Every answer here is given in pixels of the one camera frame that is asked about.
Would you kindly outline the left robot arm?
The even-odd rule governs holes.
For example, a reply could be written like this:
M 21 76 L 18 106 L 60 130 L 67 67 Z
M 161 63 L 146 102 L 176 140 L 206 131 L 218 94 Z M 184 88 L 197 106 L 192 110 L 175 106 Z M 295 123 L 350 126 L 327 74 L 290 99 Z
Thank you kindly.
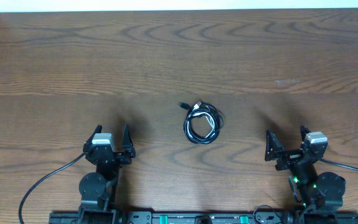
M 128 222 L 126 212 L 115 204 L 120 169 L 132 164 L 132 159 L 135 158 L 135 147 L 128 125 L 124 127 L 121 146 L 122 151 L 114 150 L 112 134 L 103 133 L 101 125 L 96 127 L 84 143 L 85 159 L 96 166 L 96 171 L 86 174 L 80 180 L 79 223 Z

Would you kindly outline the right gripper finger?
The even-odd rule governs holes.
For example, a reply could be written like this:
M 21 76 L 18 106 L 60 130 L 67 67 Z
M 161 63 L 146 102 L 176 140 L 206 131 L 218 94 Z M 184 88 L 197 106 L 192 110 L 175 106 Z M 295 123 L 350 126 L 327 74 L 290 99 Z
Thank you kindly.
M 271 130 L 266 130 L 265 161 L 277 160 L 282 157 L 284 148 Z
M 300 126 L 300 134 L 301 134 L 302 140 L 305 140 L 306 135 L 310 132 L 311 131 L 305 125 Z

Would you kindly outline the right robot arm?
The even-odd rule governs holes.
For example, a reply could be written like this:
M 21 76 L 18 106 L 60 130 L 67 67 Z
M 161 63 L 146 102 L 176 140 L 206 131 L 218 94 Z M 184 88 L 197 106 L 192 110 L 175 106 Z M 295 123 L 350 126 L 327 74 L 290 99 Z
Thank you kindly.
M 314 164 L 323 158 L 328 138 L 322 132 L 300 127 L 301 145 L 284 150 L 271 130 L 266 130 L 265 160 L 275 161 L 277 171 L 289 170 L 292 194 L 303 208 L 283 214 L 282 223 L 338 223 L 337 210 L 343 206 L 346 181 L 333 172 L 318 174 Z

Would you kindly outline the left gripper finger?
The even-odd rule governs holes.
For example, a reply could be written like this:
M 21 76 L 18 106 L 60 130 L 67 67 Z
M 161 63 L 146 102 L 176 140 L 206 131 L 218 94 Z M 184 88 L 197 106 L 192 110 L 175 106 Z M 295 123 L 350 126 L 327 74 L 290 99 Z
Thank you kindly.
M 124 126 L 124 134 L 123 134 L 123 137 L 122 137 L 121 146 L 126 152 L 134 152 L 135 151 L 135 147 L 134 147 L 132 139 L 131 139 L 128 124 L 126 124 Z
M 92 135 L 88 138 L 88 140 L 86 141 L 86 144 L 93 144 L 93 139 L 95 137 L 96 134 L 101 133 L 102 131 L 102 126 L 99 124 L 97 125 L 97 127 L 95 128 L 95 130 L 93 131 Z

